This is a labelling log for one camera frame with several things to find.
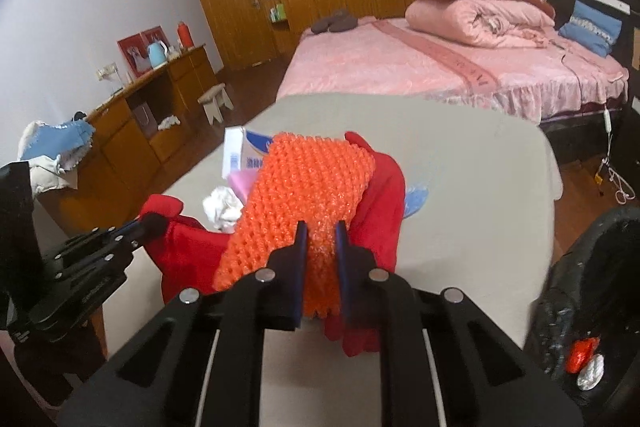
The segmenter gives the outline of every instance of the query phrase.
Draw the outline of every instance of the framed picture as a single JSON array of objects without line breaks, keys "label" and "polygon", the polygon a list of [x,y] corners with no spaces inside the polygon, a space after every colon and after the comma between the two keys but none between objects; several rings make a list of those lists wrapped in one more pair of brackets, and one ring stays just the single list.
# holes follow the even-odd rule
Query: framed picture
[{"label": "framed picture", "polygon": [[167,48],[169,47],[169,41],[166,39],[166,35],[164,34],[160,26],[144,30],[142,33],[140,33],[140,35],[142,35],[142,38],[144,39],[147,46],[149,44],[152,44],[153,42],[162,41]]},{"label": "framed picture", "polygon": [[122,52],[131,73],[139,78],[147,71],[151,71],[151,62],[146,52],[146,44],[142,35],[136,34],[118,41],[118,47]]}]

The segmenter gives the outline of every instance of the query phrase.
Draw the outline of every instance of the orange foam net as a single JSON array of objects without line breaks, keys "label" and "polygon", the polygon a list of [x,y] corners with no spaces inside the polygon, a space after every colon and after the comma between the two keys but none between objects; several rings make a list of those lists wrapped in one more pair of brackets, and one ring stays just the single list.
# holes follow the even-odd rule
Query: orange foam net
[{"label": "orange foam net", "polygon": [[373,156],[345,140],[276,135],[220,260],[214,288],[226,290],[266,266],[269,254],[291,245],[298,222],[305,221],[304,314],[337,314],[334,227],[342,219],[349,226],[374,169]]}]

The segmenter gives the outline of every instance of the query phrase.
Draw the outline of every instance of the blue electric kettle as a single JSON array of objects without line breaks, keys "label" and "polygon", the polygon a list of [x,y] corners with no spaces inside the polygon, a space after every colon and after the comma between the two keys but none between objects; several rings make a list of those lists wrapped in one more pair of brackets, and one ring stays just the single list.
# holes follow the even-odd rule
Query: blue electric kettle
[{"label": "blue electric kettle", "polygon": [[156,69],[162,66],[167,62],[167,55],[169,50],[164,45],[162,41],[156,41],[149,44],[149,47],[146,49],[146,52],[149,56],[149,62],[151,62],[151,67]]}]

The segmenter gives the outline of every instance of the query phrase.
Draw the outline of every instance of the blue cloth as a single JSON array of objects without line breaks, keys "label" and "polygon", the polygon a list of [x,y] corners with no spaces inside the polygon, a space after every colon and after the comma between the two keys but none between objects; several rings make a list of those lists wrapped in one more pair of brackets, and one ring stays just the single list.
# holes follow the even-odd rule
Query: blue cloth
[{"label": "blue cloth", "polygon": [[429,191],[425,187],[420,187],[420,185],[408,187],[404,195],[404,216],[402,219],[413,216],[420,210],[427,200],[427,196],[429,196]]},{"label": "blue cloth", "polygon": [[621,31],[622,21],[577,0],[574,14],[558,33],[566,39],[582,44],[596,55],[606,57],[618,41]]},{"label": "blue cloth", "polygon": [[91,142],[95,129],[84,120],[68,121],[59,126],[43,125],[31,137],[20,160],[38,156],[55,160],[59,154],[72,151]]}]

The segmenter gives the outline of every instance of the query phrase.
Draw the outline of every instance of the wall outlet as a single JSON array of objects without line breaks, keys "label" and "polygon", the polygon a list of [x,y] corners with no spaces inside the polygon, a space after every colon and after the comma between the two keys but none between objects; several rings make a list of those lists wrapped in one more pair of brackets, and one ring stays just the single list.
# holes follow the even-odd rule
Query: wall outlet
[{"label": "wall outlet", "polygon": [[110,76],[110,74],[115,74],[118,72],[118,67],[115,62],[106,65],[103,68],[100,68],[95,74],[98,76],[98,80],[104,80],[105,76]]}]

